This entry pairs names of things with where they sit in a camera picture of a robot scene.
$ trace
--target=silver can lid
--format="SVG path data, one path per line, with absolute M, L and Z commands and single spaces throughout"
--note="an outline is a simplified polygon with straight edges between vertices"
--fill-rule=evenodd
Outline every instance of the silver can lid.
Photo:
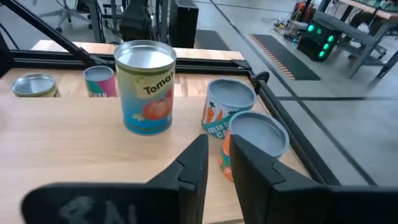
M 128 67 L 138 69 L 164 68 L 177 59 L 174 49 L 151 40 L 125 42 L 114 51 L 115 59 Z
M 209 82 L 208 94 L 219 103 L 233 108 L 247 108 L 257 100 L 251 87 L 238 80 L 225 78 Z
M 40 95 L 52 90 L 55 84 L 50 75 L 31 74 L 18 78 L 12 84 L 12 91 L 19 96 Z
M 286 129 L 277 120 L 262 113 L 241 111 L 234 114 L 229 121 L 229 131 L 273 157 L 280 157 L 289 148 Z
M 85 79 L 92 82 L 100 82 L 113 78 L 113 70 L 107 66 L 96 65 L 83 71 Z

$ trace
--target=carrot illustration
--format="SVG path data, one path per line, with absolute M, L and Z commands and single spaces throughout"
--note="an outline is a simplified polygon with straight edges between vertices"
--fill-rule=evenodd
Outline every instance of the carrot illustration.
M 210 123 L 213 120 L 213 117 L 214 117 L 214 111 L 213 111 L 213 107 L 215 107 L 214 103 L 210 102 L 209 104 L 210 104 L 210 107 L 207 109 L 206 123 Z
M 222 158 L 222 156 L 219 156 L 219 157 L 218 157 L 218 165 L 219 165 L 219 166 L 223 165 L 223 158 Z
M 230 167 L 225 167 L 223 170 L 223 173 L 225 175 L 225 177 L 229 180 L 233 182 L 233 178 L 232 178 L 232 171 Z
M 220 112 L 218 113 L 217 117 L 216 117 L 216 121 L 219 121 L 223 119 L 223 110 L 220 110 Z
M 224 142 L 223 142 L 223 151 L 224 151 L 224 154 L 226 156 L 229 156 L 229 142 L 230 142 L 230 140 L 231 140 L 231 133 L 228 130 L 226 132 L 226 136 L 225 136 L 225 139 L 224 139 Z

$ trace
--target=tomato can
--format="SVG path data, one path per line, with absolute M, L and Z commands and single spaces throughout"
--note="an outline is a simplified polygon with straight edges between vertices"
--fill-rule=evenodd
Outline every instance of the tomato can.
M 243 82 L 217 79 L 209 82 L 201 119 L 208 134 L 224 139 L 232 115 L 250 110 L 256 102 L 254 90 Z
M 229 158 L 232 134 L 240 135 L 243 139 L 277 159 L 290 146 L 286 129 L 273 117 L 255 111 L 242 111 L 234 114 L 229 121 L 229 129 L 218 158 L 220 169 L 230 181 L 233 181 Z
M 159 134 L 172 124 L 177 54 L 151 40 L 125 42 L 114 51 L 123 121 L 128 130 Z
M 84 70 L 83 75 L 89 97 L 116 97 L 113 70 L 97 65 Z
M 46 74 L 20 77 L 12 84 L 11 89 L 18 97 L 61 97 L 57 82 L 51 75 Z

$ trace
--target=gray floor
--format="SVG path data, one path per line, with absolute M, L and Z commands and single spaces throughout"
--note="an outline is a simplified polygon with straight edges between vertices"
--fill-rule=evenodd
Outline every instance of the gray floor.
M 378 67 L 363 67 L 349 79 L 346 71 L 351 65 L 348 54 L 338 49 L 323 63 L 311 61 L 287 42 L 275 35 L 287 49 L 302 60 L 321 78 L 320 81 L 295 81 L 287 78 L 272 61 L 255 46 L 249 34 L 270 34 L 272 22 L 262 18 L 285 18 L 292 10 L 295 0 L 214 0 L 222 13 L 249 40 L 254 50 L 233 29 L 210 0 L 199 0 L 200 8 L 198 29 L 216 30 L 231 50 L 240 51 L 250 62 L 255 72 L 270 71 L 263 60 L 270 63 L 273 71 L 268 85 L 276 96 L 281 98 L 283 106 L 298 124 L 304 135 L 313 144 L 319 155 L 333 171 L 342 184 L 365 185 L 367 182 L 359 174 L 345 154 L 353 158 L 378 185 L 398 185 L 398 104 L 396 100 L 380 97 L 398 98 L 397 67 L 394 67 L 379 83 L 370 85 L 379 72 Z M 59 8 L 55 1 L 39 1 L 32 6 L 30 1 L 21 1 L 36 14 Z M 340 16 L 344 7 L 340 7 L 336 16 Z M 0 21 L 15 38 L 22 49 L 31 48 L 38 40 L 48 37 L 35 30 L 5 7 L 0 7 Z M 51 26 L 57 18 L 46 18 Z M 65 23 L 63 34 L 70 40 L 93 42 L 93 33 L 85 22 L 73 20 L 72 25 Z M 107 30 L 108 41 L 117 40 Z M 397 49 L 393 37 L 382 41 L 387 47 L 387 60 Z M 301 98 L 296 101 L 287 97 L 334 97 L 336 101 Z M 370 99 L 341 97 L 371 97 Z

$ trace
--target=black metal frame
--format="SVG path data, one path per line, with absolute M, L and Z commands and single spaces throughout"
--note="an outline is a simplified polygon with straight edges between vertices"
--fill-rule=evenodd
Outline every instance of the black metal frame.
M 0 34 L 0 78 L 12 68 L 41 68 L 62 70 L 83 70 L 93 65 L 106 65 L 115 70 L 114 57 L 110 54 L 89 54 L 79 49 L 57 31 L 35 16 L 16 0 L 0 0 L 5 6 L 32 24 L 38 30 L 56 41 L 68 52 L 45 52 L 33 50 L 9 50 L 3 36 Z M 321 184 L 340 184 L 327 167 L 309 140 L 295 124 L 288 112 L 281 105 L 271 89 L 266 85 L 267 78 L 260 80 L 253 74 L 250 65 L 245 60 L 208 60 L 178 58 L 176 73 L 222 74 L 246 76 L 258 92 L 271 115 L 287 130 L 290 143 L 301 163 L 311 178 Z

